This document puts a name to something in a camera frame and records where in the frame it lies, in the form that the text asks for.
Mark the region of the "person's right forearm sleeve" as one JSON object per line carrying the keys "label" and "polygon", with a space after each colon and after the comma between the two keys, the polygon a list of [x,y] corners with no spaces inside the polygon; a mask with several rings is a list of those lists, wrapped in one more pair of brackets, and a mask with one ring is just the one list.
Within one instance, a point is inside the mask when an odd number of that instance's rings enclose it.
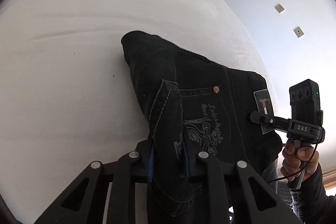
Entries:
{"label": "person's right forearm sleeve", "polygon": [[322,169],[319,164],[315,173],[302,182],[301,188],[290,188],[295,215],[303,223],[336,223],[335,196],[327,196],[322,183]]}

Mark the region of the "person's right hand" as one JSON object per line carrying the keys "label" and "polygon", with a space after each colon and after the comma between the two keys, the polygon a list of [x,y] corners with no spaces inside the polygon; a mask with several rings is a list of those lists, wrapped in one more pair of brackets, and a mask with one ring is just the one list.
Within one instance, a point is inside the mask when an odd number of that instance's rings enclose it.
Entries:
{"label": "person's right hand", "polygon": [[312,146],[295,149],[293,142],[288,139],[282,151],[282,155],[284,156],[284,160],[282,162],[280,171],[288,181],[293,181],[296,177],[299,176],[299,174],[295,174],[291,177],[289,175],[298,172],[301,169],[301,163],[304,161],[309,161],[311,156],[311,161],[305,168],[303,181],[307,180],[311,175],[313,175],[318,168],[319,152],[315,151]]}

